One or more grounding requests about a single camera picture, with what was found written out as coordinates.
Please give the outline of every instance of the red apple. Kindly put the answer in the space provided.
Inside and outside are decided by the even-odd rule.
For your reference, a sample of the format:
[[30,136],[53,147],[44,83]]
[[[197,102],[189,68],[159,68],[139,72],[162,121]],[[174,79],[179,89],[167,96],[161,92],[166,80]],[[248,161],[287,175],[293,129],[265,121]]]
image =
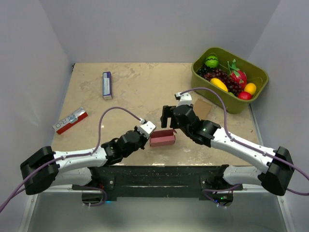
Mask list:
[[252,95],[250,93],[242,91],[239,93],[238,98],[243,99],[243,100],[250,100],[252,98]]

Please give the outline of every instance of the red dragon fruit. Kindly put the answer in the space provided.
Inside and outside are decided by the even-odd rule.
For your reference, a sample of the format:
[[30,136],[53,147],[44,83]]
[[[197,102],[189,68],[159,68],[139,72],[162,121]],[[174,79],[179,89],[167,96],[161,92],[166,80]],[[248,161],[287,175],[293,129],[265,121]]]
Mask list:
[[247,76],[246,74],[241,71],[239,68],[236,67],[236,60],[232,61],[232,65],[228,64],[228,69],[230,70],[230,77],[240,84],[241,88],[244,89],[247,85]]

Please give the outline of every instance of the beige table surface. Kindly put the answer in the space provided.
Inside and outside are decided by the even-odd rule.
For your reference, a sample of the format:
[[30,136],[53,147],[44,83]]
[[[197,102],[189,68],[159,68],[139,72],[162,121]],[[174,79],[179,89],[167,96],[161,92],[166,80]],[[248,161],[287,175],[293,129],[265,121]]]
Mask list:
[[[112,100],[102,98],[102,73],[112,73]],[[95,147],[98,140],[98,121],[111,106],[122,106],[138,117],[156,124],[160,129],[163,105],[176,105],[176,92],[190,88],[191,63],[77,63],[71,76],[60,119],[79,107],[89,117],[77,123],[62,135],[55,134],[52,148],[73,151]],[[203,97],[191,92],[193,102]],[[223,125],[223,110],[213,105],[208,120]],[[139,122],[124,111],[109,111],[101,125],[101,143],[120,137]],[[258,142],[248,108],[237,115],[228,114],[230,132]],[[119,165],[248,165],[226,152],[197,145],[181,131],[171,146],[150,148],[133,153]]]

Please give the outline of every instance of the purple box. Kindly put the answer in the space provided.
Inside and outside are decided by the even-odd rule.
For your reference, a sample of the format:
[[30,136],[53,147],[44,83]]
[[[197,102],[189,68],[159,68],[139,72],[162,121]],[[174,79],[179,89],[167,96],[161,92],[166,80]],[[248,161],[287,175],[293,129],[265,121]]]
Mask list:
[[112,99],[112,75],[111,72],[103,73],[103,99]]

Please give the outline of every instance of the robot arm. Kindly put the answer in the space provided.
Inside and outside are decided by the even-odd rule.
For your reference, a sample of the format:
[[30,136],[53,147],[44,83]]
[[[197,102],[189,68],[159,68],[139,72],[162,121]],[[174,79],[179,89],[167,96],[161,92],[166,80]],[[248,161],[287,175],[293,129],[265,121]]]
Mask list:
[[94,153],[94,148],[80,151],[53,151],[50,146],[41,148],[20,165],[23,179],[42,164],[61,158],[46,166],[25,183],[27,195],[45,191],[56,185],[86,185],[92,180],[90,167],[110,166],[119,163],[139,148],[144,149],[156,126],[151,121],[126,132],[120,138],[103,143]]
[[[190,94],[177,93],[175,97],[179,100],[177,106],[163,106],[161,127],[166,128],[167,119],[171,118],[170,127],[181,129],[195,143],[226,151],[252,165],[249,167],[224,165],[225,170],[223,172],[221,170],[222,176],[218,176],[219,179],[221,178],[231,185],[261,185],[273,194],[280,196],[285,194],[294,170],[265,154],[268,153],[292,163],[287,149],[279,147],[278,150],[274,150],[260,146],[230,132],[230,136],[228,136],[220,125],[209,120],[199,120],[193,111]],[[215,184],[218,178],[212,178],[209,180],[209,184]]]

